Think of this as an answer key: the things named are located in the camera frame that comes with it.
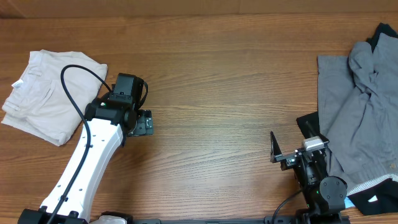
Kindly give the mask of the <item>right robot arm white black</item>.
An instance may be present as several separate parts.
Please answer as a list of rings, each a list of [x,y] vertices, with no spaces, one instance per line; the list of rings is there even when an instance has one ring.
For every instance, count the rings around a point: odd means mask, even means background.
[[[275,210],[271,223],[293,224],[350,224],[348,216],[343,216],[347,195],[346,182],[328,175],[325,151],[329,140],[322,134],[304,139],[302,147],[295,152],[283,155],[275,135],[270,132],[272,163],[280,163],[282,170],[293,169],[300,190],[285,199]],[[307,208],[297,210],[294,216],[280,216],[280,209],[298,194],[302,194]]]

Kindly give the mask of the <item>beige shorts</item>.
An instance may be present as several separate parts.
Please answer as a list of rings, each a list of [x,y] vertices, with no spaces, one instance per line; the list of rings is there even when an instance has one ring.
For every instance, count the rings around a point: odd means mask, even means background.
[[[67,95],[85,110],[107,71],[107,65],[82,52],[31,51],[27,67],[2,106],[6,114],[2,123],[61,146],[81,121]]]

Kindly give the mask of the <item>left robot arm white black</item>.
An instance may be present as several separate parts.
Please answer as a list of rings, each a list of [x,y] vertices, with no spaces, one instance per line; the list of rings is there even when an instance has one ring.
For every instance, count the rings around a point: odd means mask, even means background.
[[[89,223],[95,193],[116,149],[128,137],[154,133],[152,113],[141,107],[147,83],[120,73],[113,89],[86,107],[76,149],[61,178],[37,210],[25,209],[17,223]]]

